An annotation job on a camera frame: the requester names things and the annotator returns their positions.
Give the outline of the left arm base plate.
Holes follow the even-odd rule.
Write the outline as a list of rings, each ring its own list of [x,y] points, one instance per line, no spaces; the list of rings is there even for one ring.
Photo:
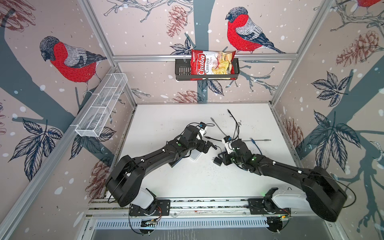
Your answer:
[[[159,217],[170,214],[170,200],[155,199],[147,208],[141,208],[138,205],[131,204],[130,217]]]

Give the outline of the black power adapter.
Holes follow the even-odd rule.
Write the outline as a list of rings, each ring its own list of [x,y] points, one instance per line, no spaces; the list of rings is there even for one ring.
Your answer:
[[[217,154],[217,156],[214,158],[214,164],[216,164],[220,167],[223,163],[222,149],[217,145],[214,145],[214,149],[220,150],[219,153]]]

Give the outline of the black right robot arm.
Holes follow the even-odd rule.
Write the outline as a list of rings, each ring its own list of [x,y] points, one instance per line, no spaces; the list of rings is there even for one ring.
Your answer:
[[[241,170],[280,180],[297,190],[269,189],[264,195],[264,211],[275,214],[286,209],[311,210],[328,222],[336,222],[347,201],[346,192],[325,169],[298,168],[253,154],[242,140],[226,142],[226,150],[214,158],[218,166],[234,164]]]

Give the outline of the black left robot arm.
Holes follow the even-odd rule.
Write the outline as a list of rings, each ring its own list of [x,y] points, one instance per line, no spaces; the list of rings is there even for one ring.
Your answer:
[[[106,180],[106,188],[120,207],[132,203],[139,195],[146,175],[165,164],[174,165],[196,150],[206,154],[214,144],[203,140],[207,127],[214,124],[191,123],[164,147],[141,157],[123,156]]]

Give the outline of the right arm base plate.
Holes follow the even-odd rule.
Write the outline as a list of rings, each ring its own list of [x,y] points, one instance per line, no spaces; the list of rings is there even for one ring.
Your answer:
[[[262,198],[248,199],[247,208],[252,215],[290,215],[290,209],[279,208],[272,200]]]

